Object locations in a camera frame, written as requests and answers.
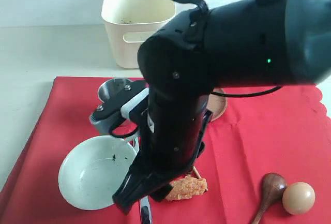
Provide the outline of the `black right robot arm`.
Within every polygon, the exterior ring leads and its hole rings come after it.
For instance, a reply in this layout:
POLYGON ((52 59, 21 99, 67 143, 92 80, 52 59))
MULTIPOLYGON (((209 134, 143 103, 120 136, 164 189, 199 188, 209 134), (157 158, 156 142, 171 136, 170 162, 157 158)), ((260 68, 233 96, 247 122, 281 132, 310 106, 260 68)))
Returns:
POLYGON ((318 84, 330 75, 330 0, 242 0, 194 4, 142 43, 147 95, 121 107, 141 148, 113 195, 124 214, 145 196, 161 201, 198 156, 216 87, 318 84))

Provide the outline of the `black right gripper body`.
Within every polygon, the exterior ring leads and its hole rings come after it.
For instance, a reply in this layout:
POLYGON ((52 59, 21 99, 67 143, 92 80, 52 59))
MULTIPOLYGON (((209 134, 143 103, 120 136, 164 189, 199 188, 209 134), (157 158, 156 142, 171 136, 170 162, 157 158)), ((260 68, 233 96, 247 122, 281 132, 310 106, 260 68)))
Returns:
POLYGON ((166 97, 149 90, 139 123, 141 149, 129 168, 135 177, 178 177, 194 162, 208 96, 166 97))

